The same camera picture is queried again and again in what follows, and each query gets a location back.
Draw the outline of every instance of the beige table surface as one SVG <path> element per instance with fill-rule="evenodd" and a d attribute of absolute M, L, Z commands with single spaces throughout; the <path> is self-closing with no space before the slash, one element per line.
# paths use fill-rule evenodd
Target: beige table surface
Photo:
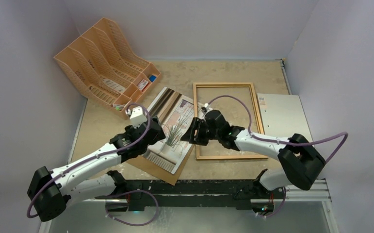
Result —
<path fill-rule="evenodd" d="M 192 98 L 193 82 L 252 82 L 257 93 L 288 94 L 279 62 L 154 61 L 153 63 L 162 72 L 163 77 L 142 101 L 144 106 L 150 105 L 165 86 Z M 235 119 L 235 122 L 231 122 L 231 119 L 227 121 L 234 125 L 248 125 L 248 116 L 241 115 L 242 117 Z M 72 161 L 94 152 L 114 135 L 122 133 L 124 127 L 129 124 L 129 120 L 122 120 L 89 100 Z M 254 179 L 261 170 L 278 166 L 279 162 L 273 159 L 197 161 L 193 150 L 179 179 Z M 118 170 L 126 179 L 156 179 L 126 163 L 109 168 L 94 177 L 105 174 L 108 170 Z"/>

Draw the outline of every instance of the gray wall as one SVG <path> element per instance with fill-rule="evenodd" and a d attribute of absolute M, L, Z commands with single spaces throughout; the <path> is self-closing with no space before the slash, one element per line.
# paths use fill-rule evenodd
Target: gray wall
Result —
<path fill-rule="evenodd" d="M 62 0 L 0 0 L 0 232 L 37 232 L 27 188 L 65 164 L 83 97 L 52 57 L 78 37 Z"/>
<path fill-rule="evenodd" d="M 317 1 L 65 0 L 80 33 L 108 17 L 147 59 L 284 58 Z"/>
<path fill-rule="evenodd" d="M 313 138 L 350 133 L 325 171 L 342 232 L 374 232 L 374 0 L 320 0 L 286 69 Z"/>

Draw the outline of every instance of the blue object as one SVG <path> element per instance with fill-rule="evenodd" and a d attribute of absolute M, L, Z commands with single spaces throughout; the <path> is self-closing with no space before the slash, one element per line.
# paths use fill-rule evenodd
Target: blue object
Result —
<path fill-rule="evenodd" d="M 155 75 L 150 75 L 148 79 L 149 79 L 151 82 L 153 82 L 156 78 L 157 78 L 157 76 L 155 76 Z"/>

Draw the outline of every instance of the wooden frame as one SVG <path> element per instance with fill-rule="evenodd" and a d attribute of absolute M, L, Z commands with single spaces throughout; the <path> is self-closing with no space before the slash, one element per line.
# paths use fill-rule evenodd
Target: wooden frame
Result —
<path fill-rule="evenodd" d="M 219 88 L 219 87 L 248 87 L 251 95 L 251 100 L 253 103 L 254 116 L 256 118 L 258 132 L 264 134 L 264 127 L 262 125 L 260 107 L 258 105 L 258 98 L 255 92 L 253 83 L 193 83 L 193 99 L 194 99 L 194 116 L 198 117 L 198 97 L 197 89 L 198 88 Z M 196 159 L 197 160 L 225 160 L 225 159 L 267 159 L 267 156 L 264 155 L 210 155 L 210 156 L 201 156 L 200 146 L 195 146 Z"/>

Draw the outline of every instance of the floor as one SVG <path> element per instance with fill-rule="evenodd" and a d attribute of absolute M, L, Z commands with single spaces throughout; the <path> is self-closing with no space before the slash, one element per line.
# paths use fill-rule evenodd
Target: floor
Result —
<path fill-rule="evenodd" d="M 163 87 L 167 86 L 192 98 L 194 82 L 253 82 L 257 93 L 288 94 L 281 66 L 271 62 L 210 62 L 210 61 L 154 61 L 163 77 L 149 95 L 142 101 L 148 106 Z M 234 125 L 247 126 L 248 118 L 243 108 L 237 109 Z M 72 161 L 78 160 L 109 141 L 129 120 L 122 120 L 110 111 L 88 101 Z M 189 156 L 180 179 L 254 179 L 265 168 L 276 168 L 279 163 L 266 160 L 197 161 L 195 150 Z M 116 169 L 126 179 L 155 179 L 153 176 L 127 164 Z M 105 174 L 100 172 L 94 177 Z"/>

